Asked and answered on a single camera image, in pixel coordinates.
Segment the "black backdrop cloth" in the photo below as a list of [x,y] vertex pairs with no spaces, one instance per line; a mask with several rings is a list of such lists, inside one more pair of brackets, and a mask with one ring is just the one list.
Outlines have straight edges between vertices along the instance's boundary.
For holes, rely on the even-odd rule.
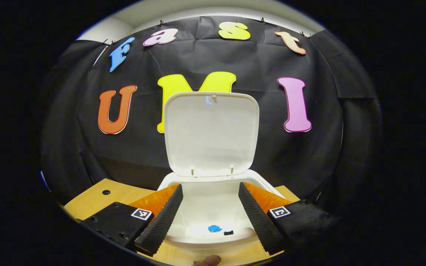
[[167,22],[113,46],[76,40],[40,90],[41,170],[66,204],[106,179],[157,189],[172,172],[159,79],[198,91],[208,74],[235,74],[234,93],[259,104],[251,169],[272,186],[319,203],[351,201],[371,172],[382,133],[369,75],[328,30],[304,37],[234,16]]

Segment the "white desktop garbage bin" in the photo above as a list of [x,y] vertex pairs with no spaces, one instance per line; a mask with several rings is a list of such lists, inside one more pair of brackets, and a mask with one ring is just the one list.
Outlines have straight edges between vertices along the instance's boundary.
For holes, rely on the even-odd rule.
[[254,180],[267,182],[251,170],[258,126],[259,106],[250,95],[228,92],[172,95],[164,110],[165,146],[172,170],[165,177],[203,180],[213,177],[215,182],[221,177],[243,180],[252,176]]

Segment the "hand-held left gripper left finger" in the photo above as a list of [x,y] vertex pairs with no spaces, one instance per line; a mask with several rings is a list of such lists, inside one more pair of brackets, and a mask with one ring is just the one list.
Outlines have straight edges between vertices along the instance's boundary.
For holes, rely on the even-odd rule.
[[131,251],[154,255],[172,225],[183,200],[174,184],[131,204],[112,202],[82,220],[82,225]]

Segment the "wooden desktop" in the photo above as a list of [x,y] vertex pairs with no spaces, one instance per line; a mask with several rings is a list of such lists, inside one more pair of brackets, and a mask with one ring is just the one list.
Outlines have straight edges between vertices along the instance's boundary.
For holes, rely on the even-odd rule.
[[[216,254],[222,258],[220,266],[235,266],[269,259],[247,218],[238,198],[239,183],[246,181],[291,202],[299,200],[285,186],[272,187],[267,182],[221,177],[187,178],[165,177],[159,190],[181,183],[183,201],[173,224],[159,250],[149,259],[186,266]],[[104,179],[68,202],[64,208],[74,218],[86,219],[112,202],[130,204],[154,191]],[[208,226],[218,225],[221,232],[210,232]]]

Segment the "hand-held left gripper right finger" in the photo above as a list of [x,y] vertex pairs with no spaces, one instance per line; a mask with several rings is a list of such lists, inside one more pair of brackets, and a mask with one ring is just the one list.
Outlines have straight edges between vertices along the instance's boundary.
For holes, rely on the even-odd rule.
[[251,183],[240,183],[238,197],[270,255],[314,240],[338,222],[336,215],[306,199],[292,202]]

